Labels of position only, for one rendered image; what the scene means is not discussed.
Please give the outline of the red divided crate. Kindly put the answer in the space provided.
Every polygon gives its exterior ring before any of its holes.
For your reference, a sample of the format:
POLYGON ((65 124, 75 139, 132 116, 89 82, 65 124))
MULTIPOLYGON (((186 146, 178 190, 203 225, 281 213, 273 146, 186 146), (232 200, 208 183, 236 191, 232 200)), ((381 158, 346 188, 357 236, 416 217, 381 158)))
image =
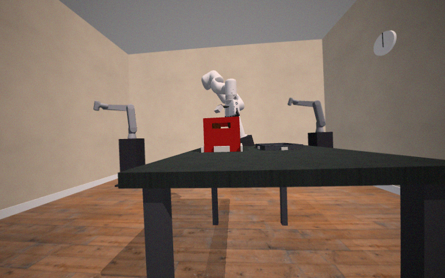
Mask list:
POLYGON ((223 118, 203 118, 204 152, 214 152, 214 146, 229 146, 230 152, 240 152, 240 124, 239 116, 223 118), (212 123, 219 123, 221 127, 231 128, 212 129, 212 123))

